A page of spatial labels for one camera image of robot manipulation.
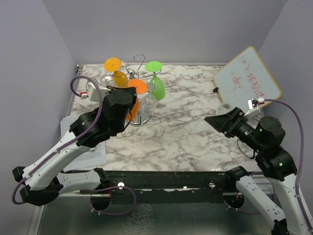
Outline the tall clear wine glass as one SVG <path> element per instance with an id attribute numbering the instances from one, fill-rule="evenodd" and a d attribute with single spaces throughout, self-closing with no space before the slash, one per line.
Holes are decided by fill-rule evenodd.
<path id="1" fill-rule="evenodd" d="M 148 83 L 147 88 L 147 94 L 141 100 L 141 108 L 143 113 L 151 115 L 157 107 L 157 99 L 152 95 L 152 91 L 155 90 L 155 85 Z"/>

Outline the short clear glass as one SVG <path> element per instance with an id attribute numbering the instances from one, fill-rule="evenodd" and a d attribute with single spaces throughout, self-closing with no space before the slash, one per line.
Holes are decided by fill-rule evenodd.
<path id="1" fill-rule="evenodd" d="M 115 82 L 114 82 L 114 79 L 112 78 L 112 76 L 106 75 L 106 74 L 101 77 L 100 82 L 104 86 L 114 86 L 115 85 Z"/>

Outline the small clear wine glass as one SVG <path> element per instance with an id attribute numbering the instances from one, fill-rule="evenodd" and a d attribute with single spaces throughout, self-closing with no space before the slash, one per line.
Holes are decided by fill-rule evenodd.
<path id="1" fill-rule="evenodd" d="M 230 103 L 222 103 L 217 109 L 216 109 L 216 115 L 224 115 L 228 112 L 230 112 L 231 110 L 233 110 L 234 106 Z"/>

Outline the orange plastic wine glass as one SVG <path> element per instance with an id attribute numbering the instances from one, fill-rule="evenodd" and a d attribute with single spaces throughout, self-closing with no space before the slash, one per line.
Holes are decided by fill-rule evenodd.
<path id="1" fill-rule="evenodd" d="M 145 94 L 148 91 L 147 84 L 140 79 L 131 79 L 128 82 L 128 88 L 129 87 L 135 87 L 136 94 Z M 139 101 L 139 98 L 137 97 L 135 105 L 133 106 L 130 113 L 127 115 L 126 120 L 134 121 L 139 111 L 139 108 L 140 108 L 140 101 Z"/>

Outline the green plastic wine glass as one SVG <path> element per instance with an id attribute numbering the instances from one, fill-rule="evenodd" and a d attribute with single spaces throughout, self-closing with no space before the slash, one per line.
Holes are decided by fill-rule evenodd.
<path id="1" fill-rule="evenodd" d="M 165 98 L 165 87 L 163 81 L 157 76 L 157 73 L 162 70 L 162 63 L 159 61 L 151 61 L 145 65 L 145 69 L 148 72 L 152 72 L 153 76 L 150 79 L 150 83 L 153 83 L 154 89 L 151 94 L 160 101 Z"/>

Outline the yellow-orange plastic wine glass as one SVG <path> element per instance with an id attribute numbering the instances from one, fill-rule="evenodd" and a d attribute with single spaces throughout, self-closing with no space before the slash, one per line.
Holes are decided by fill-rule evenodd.
<path id="1" fill-rule="evenodd" d="M 106 72 L 111 72 L 110 76 L 113 79 L 114 85 L 118 88 L 126 88 L 128 84 L 128 77 L 119 69 L 122 66 L 122 61 L 117 57 L 111 57 L 104 62 L 104 69 Z"/>

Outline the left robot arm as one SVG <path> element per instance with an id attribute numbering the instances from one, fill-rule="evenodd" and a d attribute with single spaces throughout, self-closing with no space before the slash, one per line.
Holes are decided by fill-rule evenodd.
<path id="1" fill-rule="evenodd" d="M 63 138 L 28 167 L 13 169 L 23 203 L 46 205 L 59 195 L 78 190 L 103 193 L 110 186 L 106 173 L 95 168 L 81 173 L 64 173 L 73 160 L 125 130 L 125 120 L 137 99 L 136 89 L 112 88 L 102 105 L 81 114 Z"/>

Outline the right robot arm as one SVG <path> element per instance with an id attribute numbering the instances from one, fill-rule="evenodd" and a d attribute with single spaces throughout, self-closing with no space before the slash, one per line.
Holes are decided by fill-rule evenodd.
<path id="1" fill-rule="evenodd" d="M 313 218 L 296 185 L 300 171 L 292 156 L 281 147 L 286 132 L 280 121 L 265 116 L 253 128 L 239 108 L 204 120 L 216 131 L 228 138 L 237 137 L 256 152 L 255 161 L 280 204 L 276 205 L 241 166 L 228 171 L 231 176 L 225 178 L 225 187 L 242 193 L 263 216 L 273 235 L 311 235 Z"/>

